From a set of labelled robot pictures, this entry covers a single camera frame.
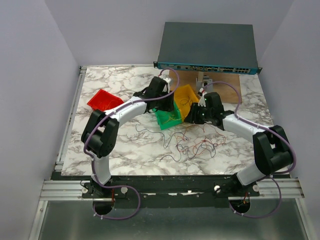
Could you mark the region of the yellow plastic bin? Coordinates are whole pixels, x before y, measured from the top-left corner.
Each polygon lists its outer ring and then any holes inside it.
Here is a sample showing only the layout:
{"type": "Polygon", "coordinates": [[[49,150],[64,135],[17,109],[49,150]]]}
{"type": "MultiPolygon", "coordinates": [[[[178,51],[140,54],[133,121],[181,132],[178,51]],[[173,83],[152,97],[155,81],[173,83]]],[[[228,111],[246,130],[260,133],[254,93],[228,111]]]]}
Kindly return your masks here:
{"type": "Polygon", "coordinates": [[[183,122],[185,118],[188,116],[192,104],[198,103],[199,98],[195,94],[191,85],[186,84],[176,89],[176,91],[174,92],[174,102],[180,111],[181,120],[183,122]]]}

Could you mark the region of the green plastic bin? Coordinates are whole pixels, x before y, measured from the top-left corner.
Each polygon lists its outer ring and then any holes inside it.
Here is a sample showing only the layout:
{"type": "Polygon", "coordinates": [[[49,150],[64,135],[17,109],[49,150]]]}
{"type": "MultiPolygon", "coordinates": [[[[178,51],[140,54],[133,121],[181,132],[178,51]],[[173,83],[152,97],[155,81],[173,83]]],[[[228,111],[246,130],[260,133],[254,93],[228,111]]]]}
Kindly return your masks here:
{"type": "Polygon", "coordinates": [[[155,116],[157,118],[157,123],[161,130],[166,130],[171,127],[180,125],[182,121],[181,113],[176,103],[173,102],[174,109],[171,112],[157,110],[155,116]]]}

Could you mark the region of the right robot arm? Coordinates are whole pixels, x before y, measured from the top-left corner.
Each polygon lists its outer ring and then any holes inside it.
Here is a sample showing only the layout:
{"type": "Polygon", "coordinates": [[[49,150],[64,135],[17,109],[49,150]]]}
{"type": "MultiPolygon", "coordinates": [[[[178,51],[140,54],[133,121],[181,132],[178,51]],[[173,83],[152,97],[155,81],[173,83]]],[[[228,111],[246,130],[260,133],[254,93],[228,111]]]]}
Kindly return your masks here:
{"type": "Polygon", "coordinates": [[[212,124],[253,144],[254,162],[235,173],[228,183],[234,195],[243,195],[247,192],[248,185],[294,163],[292,149],[281,126],[259,125],[241,118],[234,111],[225,110],[220,95],[216,92],[204,94],[201,99],[204,104],[192,103],[184,122],[212,124]]]}

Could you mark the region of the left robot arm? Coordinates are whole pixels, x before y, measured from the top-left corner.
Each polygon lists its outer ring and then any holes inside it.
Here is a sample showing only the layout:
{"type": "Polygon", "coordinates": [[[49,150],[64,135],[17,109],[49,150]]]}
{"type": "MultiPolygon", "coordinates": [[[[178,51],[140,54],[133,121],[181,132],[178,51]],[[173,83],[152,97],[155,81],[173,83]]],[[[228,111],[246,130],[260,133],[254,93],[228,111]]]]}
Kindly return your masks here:
{"type": "Polygon", "coordinates": [[[90,115],[81,141],[84,153],[91,157],[91,177],[96,182],[93,191],[99,197],[107,197],[111,191],[109,157],[116,145],[119,128],[152,110],[174,110],[174,93],[170,90],[169,78],[155,76],[146,88],[135,92],[128,101],[109,110],[97,109],[90,115]]]}

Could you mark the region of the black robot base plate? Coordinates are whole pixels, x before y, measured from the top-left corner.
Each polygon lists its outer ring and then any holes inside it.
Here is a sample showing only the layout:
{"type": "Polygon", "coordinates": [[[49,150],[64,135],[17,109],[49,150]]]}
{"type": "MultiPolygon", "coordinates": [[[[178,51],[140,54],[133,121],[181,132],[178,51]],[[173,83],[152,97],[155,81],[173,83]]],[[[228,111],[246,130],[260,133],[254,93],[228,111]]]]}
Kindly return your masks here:
{"type": "Polygon", "coordinates": [[[118,209],[173,209],[173,208],[227,208],[233,205],[240,211],[248,211],[253,199],[250,191],[259,195],[257,181],[239,189],[230,189],[231,175],[116,175],[105,187],[88,178],[78,179],[87,193],[110,201],[91,202],[99,213],[118,209]]]}

